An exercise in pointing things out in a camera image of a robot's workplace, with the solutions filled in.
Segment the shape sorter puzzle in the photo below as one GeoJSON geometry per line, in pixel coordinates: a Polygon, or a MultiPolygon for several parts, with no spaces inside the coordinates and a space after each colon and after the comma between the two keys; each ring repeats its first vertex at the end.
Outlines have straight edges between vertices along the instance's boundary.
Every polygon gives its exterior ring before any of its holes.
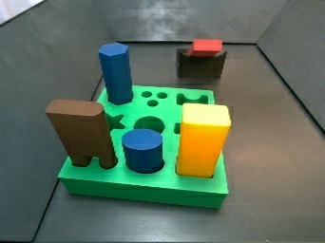
{"type": "Polygon", "coordinates": [[[229,194],[222,154],[212,178],[182,177],[175,173],[182,105],[214,103],[212,92],[134,85],[130,103],[110,103],[105,89],[97,102],[104,105],[110,121],[118,164],[105,170],[97,158],[92,158],[88,167],[75,167],[67,158],[59,178],[68,193],[219,209],[229,194]],[[154,174],[136,173],[126,165],[122,136],[139,128],[162,133],[163,168],[154,174]]]}

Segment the yellow rectangular block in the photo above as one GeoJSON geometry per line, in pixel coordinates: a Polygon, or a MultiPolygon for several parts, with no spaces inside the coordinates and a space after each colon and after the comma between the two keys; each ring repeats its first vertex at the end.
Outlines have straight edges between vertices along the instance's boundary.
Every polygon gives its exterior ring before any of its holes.
{"type": "Polygon", "coordinates": [[[184,103],[176,174],[211,178],[231,120],[225,105],[184,103]]]}

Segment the foam block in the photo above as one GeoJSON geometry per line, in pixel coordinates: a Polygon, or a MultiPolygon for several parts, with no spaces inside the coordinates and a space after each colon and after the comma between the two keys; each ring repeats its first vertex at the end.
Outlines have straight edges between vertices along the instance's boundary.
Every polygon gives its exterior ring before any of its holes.
{"type": "Polygon", "coordinates": [[[139,173],[155,173],[163,168],[163,136],[150,129],[135,129],[122,137],[126,164],[139,173]]]}
{"type": "Polygon", "coordinates": [[[112,138],[100,103],[55,100],[45,114],[56,129],[73,166],[88,166],[97,157],[105,169],[116,165],[112,138]]]}
{"type": "Polygon", "coordinates": [[[211,178],[231,121],[225,105],[184,103],[176,174],[211,178]]]}
{"type": "Polygon", "coordinates": [[[97,158],[88,167],[75,167],[67,158],[59,178],[69,194],[105,196],[120,199],[170,203],[195,207],[221,208],[229,194],[225,163],[218,158],[212,178],[180,177],[175,173],[179,134],[175,124],[180,123],[183,103],[214,103],[212,92],[199,89],[134,86],[134,99],[124,105],[107,101],[103,90],[97,102],[104,105],[111,117],[123,116],[112,134],[118,164],[103,170],[97,158]],[[122,137],[134,129],[151,129],[162,134],[163,168],[156,173],[132,171],[124,159],[122,137]]]}
{"type": "Polygon", "coordinates": [[[222,50],[222,40],[196,39],[187,50],[187,56],[212,57],[222,50]]]}
{"type": "Polygon", "coordinates": [[[227,51],[221,51],[212,57],[191,57],[186,49],[176,50],[176,66],[179,78],[219,79],[227,51]]]}
{"type": "Polygon", "coordinates": [[[119,43],[103,45],[99,59],[108,101],[116,105],[128,103],[134,97],[128,47],[119,43]]]}

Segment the blue cylinder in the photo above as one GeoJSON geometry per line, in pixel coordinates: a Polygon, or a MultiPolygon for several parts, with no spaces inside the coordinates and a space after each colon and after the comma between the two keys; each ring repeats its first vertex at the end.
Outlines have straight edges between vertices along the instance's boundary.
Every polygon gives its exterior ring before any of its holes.
{"type": "Polygon", "coordinates": [[[99,48],[99,60],[104,75],[108,101],[130,103],[134,98],[128,47],[119,43],[99,48]]]}
{"type": "Polygon", "coordinates": [[[163,136],[154,130],[136,129],[122,137],[128,168],[143,174],[163,168],[163,136]]]}

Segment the blue hexagonal prism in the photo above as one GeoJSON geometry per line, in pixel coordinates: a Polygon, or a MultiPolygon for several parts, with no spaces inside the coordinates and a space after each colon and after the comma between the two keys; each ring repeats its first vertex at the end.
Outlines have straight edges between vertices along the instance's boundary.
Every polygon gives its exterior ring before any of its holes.
{"type": "Polygon", "coordinates": [[[104,74],[108,101],[130,103],[134,98],[128,47],[119,43],[99,48],[99,60],[104,74]]]}

